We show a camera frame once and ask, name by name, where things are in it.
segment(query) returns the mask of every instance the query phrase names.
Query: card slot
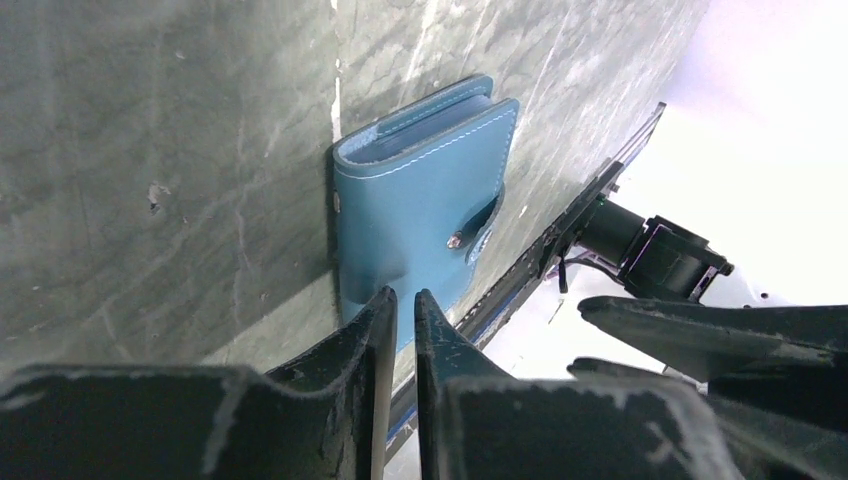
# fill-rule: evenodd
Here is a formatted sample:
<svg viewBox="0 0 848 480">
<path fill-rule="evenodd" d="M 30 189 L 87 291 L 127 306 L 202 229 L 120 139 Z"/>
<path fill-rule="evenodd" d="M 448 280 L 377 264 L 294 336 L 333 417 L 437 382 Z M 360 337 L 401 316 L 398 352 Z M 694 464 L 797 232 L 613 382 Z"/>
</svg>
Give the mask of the card slot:
<svg viewBox="0 0 848 480">
<path fill-rule="evenodd" d="M 430 137 L 485 112 L 491 107 L 492 100 L 489 97 L 475 95 L 349 153 L 346 160 L 359 165 L 388 160 Z"/>
</svg>

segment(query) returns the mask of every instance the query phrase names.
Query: gray wall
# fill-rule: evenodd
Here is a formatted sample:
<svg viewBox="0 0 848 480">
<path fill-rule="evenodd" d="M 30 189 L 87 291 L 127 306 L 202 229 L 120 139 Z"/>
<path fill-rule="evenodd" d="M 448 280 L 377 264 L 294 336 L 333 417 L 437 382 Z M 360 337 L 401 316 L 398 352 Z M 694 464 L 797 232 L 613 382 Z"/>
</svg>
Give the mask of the gray wall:
<svg viewBox="0 0 848 480">
<path fill-rule="evenodd" d="M 0 372 L 303 351 L 337 323 L 327 149 L 481 72 L 522 120 L 464 312 L 653 108 L 705 7 L 0 0 Z"/>
</svg>

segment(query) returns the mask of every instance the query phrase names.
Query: wallet snap button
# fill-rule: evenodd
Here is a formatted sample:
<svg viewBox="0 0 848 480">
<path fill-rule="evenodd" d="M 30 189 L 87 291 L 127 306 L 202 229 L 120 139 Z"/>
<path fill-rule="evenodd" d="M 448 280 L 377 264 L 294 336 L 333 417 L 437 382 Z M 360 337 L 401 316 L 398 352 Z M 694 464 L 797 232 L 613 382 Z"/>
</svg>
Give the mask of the wallet snap button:
<svg viewBox="0 0 848 480">
<path fill-rule="evenodd" d="M 462 232 L 456 232 L 448 239 L 448 248 L 456 249 L 462 246 Z"/>
</svg>

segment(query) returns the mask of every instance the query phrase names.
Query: blue leather wallet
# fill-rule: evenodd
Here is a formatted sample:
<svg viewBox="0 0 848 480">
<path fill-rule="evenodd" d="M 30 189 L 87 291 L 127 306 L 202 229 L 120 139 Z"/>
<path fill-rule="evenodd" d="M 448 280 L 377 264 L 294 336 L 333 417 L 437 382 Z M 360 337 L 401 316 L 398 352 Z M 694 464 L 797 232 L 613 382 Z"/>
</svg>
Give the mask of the blue leather wallet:
<svg viewBox="0 0 848 480">
<path fill-rule="evenodd" d="M 468 78 L 333 148 L 342 319 L 392 287 L 398 351 L 414 336 L 415 293 L 450 308 L 491 235 L 519 107 L 492 102 L 492 87 Z"/>
</svg>

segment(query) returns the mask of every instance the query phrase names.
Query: gray marble wall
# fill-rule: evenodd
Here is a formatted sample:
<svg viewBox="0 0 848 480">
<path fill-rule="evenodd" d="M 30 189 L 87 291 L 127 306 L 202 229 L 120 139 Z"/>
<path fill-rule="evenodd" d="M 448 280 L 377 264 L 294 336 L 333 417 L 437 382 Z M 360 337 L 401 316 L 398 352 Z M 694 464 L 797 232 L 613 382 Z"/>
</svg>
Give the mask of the gray marble wall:
<svg viewBox="0 0 848 480">
<path fill-rule="evenodd" d="M 522 112 L 465 311 L 653 108 L 705 9 L 0 0 L 0 374 L 308 348 L 338 321 L 328 148 L 480 72 Z"/>
</svg>

